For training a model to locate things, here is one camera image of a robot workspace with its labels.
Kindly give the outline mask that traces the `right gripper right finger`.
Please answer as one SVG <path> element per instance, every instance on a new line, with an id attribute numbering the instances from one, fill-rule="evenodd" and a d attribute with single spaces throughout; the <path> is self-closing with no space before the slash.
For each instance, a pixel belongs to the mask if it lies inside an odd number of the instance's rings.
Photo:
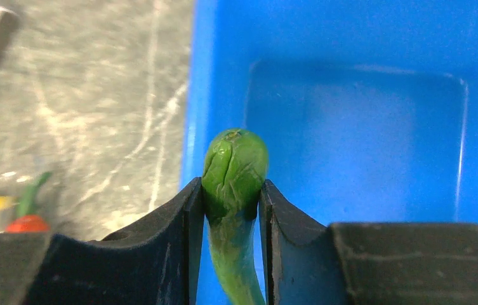
<path id="1" fill-rule="evenodd" d="M 478 224 L 324 226 L 270 180 L 258 210 L 268 304 L 478 304 Z"/>

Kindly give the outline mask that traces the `red chili pepper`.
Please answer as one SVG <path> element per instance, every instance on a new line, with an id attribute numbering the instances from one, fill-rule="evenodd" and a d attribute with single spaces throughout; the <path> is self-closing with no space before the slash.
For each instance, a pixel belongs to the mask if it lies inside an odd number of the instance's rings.
<path id="1" fill-rule="evenodd" d="M 17 201 L 15 219 L 6 227 L 7 233 L 40 233 L 50 230 L 50 225 L 36 212 L 36 203 L 40 189 L 51 176 L 52 172 L 44 172 L 25 187 Z"/>

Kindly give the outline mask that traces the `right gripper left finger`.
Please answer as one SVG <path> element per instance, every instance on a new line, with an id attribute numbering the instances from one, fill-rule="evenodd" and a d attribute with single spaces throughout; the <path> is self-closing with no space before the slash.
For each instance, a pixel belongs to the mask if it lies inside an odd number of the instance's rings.
<path id="1" fill-rule="evenodd" d="M 0 234 L 0 304 L 195 304 L 204 212 L 200 178 L 100 241 Z"/>

